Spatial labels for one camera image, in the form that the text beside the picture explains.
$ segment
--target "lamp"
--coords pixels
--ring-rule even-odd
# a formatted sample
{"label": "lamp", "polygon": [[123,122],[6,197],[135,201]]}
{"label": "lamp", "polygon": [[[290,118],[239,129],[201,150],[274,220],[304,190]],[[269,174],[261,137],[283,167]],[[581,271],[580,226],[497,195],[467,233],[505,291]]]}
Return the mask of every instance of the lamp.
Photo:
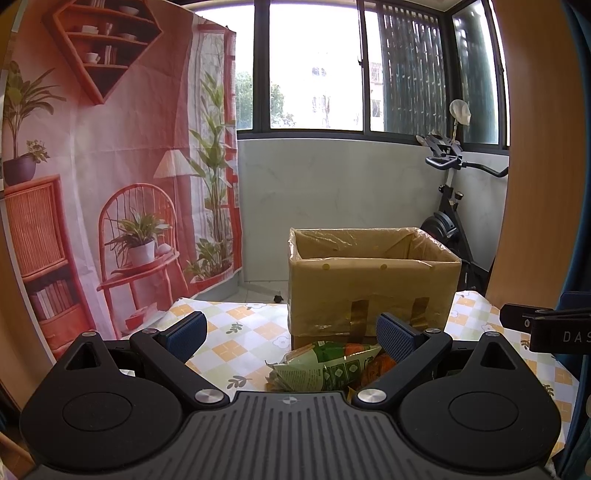
{"label": "lamp", "polygon": [[160,160],[154,178],[167,179],[182,175],[195,175],[195,171],[180,150],[168,150]]}

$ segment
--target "metal screw cap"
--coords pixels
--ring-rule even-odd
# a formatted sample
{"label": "metal screw cap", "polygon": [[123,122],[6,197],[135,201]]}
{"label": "metal screw cap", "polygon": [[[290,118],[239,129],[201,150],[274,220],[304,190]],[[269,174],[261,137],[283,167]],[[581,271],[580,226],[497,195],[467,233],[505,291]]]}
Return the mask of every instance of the metal screw cap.
{"label": "metal screw cap", "polygon": [[195,393],[195,400],[201,403],[217,403],[223,400],[223,393],[214,388],[204,388]]}
{"label": "metal screw cap", "polygon": [[377,388],[366,388],[357,394],[357,398],[365,403],[380,403],[386,397],[386,392]]}

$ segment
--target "wooden bookshelf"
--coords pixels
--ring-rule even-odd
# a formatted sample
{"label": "wooden bookshelf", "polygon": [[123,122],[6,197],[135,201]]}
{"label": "wooden bookshelf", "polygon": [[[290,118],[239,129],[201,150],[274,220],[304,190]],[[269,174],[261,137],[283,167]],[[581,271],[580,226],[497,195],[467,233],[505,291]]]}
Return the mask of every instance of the wooden bookshelf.
{"label": "wooden bookshelf", "polygon": [[[62,55],[95,105],[105,103],[125,76],[125,72],[162,34],[157,20],[144,0],[105,0],[105,7],[90,5],[91,0],[65,0],[50,10],[43,21]],[[138,9],[136,15],[119,7]],[[113,25],[106,35],[105,24]],[[98,34],[83,33],[83,25],[98,28]],[[135,40],[117,34],[134,35]],[[116,48],[111,63],[105,64],[107,46]],[[84,61],[87,53],[97,53],[98,63]]]}
{"label": "wooden bookshelf", "polygon": [[65,260],[65,259],[64,260],[60,260],[59,262],[56,262],[56,263],[51,264],[51,265],[48,265],[45,268],[43,268],[42,270],[37,271],[37,272],[35,272],[35,273],[31,274],[31,275],[23,276],[22,281],[24,283],[35,281],[38,278],[41,278],[42,276],[47,275],[48,273],[51,273],[51,272],[53,272],[55,270],[58,270],[61,267],[67,265],[67,264],[68,264],[68,260]]}
{"label": "wooden bookshelf", "polygon": [[[67,234],[59,175],[41,177],[7,187],[5,204],[18,269],[41,331],[54,356],[80,333],[95,329],[74,264]],[[68,304],[59,291],[52,300],[61,310],[44,318],[33,302],[36,292],[61,283]]]}

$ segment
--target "wooden door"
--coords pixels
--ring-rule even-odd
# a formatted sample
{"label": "wooden door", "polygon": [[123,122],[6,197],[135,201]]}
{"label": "wooden door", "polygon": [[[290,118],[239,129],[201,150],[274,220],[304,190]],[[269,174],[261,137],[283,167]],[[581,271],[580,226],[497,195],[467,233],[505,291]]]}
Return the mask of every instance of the wooden door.
{"label": "wooden door", "polygon": [[555,307],[582,211],[586,130],[579,59],[560,0],[493,0],[506,57],[511,147],[487,299]]}

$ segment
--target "wooden chair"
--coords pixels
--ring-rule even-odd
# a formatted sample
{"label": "wooden chair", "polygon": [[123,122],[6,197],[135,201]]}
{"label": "wooden chair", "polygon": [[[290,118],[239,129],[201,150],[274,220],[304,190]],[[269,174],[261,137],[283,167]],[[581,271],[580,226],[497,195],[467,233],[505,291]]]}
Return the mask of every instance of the wooden chair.
{"label": "wooden chair", "polygon": [[[142,215],[153,213],[164,223],[170,225],[170,228],[165,230],[163,234],[158,237],[158,245],[168,244],[172,247],[172,250],[169,253],[158,257],[153,264],[150,264],[150,266],[147,266],[146,268],[130,268],[128,265],[126,250],[115,248],[115,245],[107,245],[121,233],[118,229],[118,220],[131,218],[132,212],[137,212]],[[173,265],[182,279],[184,294],[186,294],[187,283],[178,260],[179,253],[176,227],[177,217],[172,200],[161,188],[149,183],[134,183],[120,189],[113,194],[101,210],[99,215],[101,284],[97,287],[97,291],[103,290],[105,293],[105,300],[107,302],[109,315],[111,316],[111,322],[113,323],[117,338],[121,337],[121,332],[115,324],[115,315],[111,298],[112,288],[129,284],[131,296],[134,300],[134,306],[137,310],[140,308],[140,305],[138,303],[138,293],[134,282],[141,278],[161,273],[167,287],[168,301],[170,305],[172,305],[174,298],[167,267]]]}

